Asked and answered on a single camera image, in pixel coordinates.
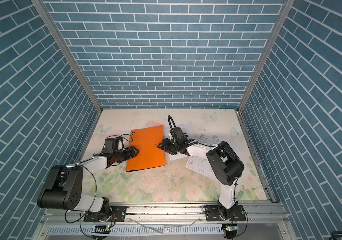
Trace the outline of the orange file folder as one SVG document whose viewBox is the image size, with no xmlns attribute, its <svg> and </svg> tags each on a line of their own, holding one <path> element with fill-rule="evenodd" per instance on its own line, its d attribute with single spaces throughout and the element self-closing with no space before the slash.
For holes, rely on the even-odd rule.
<svg viewBox="0 0 342 240">
<path fill-rule="evenodd" d="M 131 130 L 130 147 L 139 150 L 136 157 L 127 161 L 127 172 L 146 170 L 165 165 L 165 152 L 158 148 L 163 141 L 163 126 Z"/>
</svg>

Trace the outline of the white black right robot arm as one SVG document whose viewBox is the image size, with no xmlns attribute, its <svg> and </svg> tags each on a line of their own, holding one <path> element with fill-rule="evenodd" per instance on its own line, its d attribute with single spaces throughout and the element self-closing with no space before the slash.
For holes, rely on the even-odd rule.
<svg viewBox="0 0 342 240">
<path fill-rule="evenodd" d="M 234 217 L 237 208 L 236 185 L 245 166 L 227 142 L 207 145 L 188 140 L 184 143 L 174 139 L 163 139 L 158 148 L 171 155 L 177 153 L 208 160 L 216 179 L 221 183 L 218 211 L 224 220 Z"/>
</svg>

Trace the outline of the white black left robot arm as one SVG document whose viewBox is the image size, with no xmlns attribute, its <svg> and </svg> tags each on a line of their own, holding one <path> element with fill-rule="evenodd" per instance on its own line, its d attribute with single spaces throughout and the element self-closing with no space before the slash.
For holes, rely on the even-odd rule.
<svg viewBox="0 0 342 240">
<path fill-rule="evenodd" d="M 84 212 L 84 218 L 92 216 L 97 222 L 112 220 L 109 199 L 97 197 L 96 193 L 83 193 L 83 179 L 92 176 L 96 184 L 94 173 L 135 158 L 139 152 L 135 147 L 128 147 L 114 153 L 95 154 L 77 164 L 53 166 L 38 196 L 38 207 Z"/>
</svg>

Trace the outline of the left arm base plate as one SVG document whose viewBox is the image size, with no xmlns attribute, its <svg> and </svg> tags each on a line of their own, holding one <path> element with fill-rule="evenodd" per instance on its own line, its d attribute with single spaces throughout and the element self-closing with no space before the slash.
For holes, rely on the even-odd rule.
<svg viewBox="0 0 342 240">
<path fill-rule="evenodd" d="M 85 223 L 122 223 L 125 220 L 127 206 L 110 206 L 99 212 L 87 212 L 84 217 Z"/>
</svg>

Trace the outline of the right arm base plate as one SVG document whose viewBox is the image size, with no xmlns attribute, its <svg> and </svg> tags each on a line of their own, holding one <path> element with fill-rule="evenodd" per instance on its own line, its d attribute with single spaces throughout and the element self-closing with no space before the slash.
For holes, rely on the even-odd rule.
<svg viewBox="0 0 342 240">
<path fill-rule="evenodd" d="M 205 205 L 202 208 L 207 222 L 218 221 L 246 221 L 246 212 L 241 205 L 234 205 L 225 209 L 222 205 Z"/>
</svg>

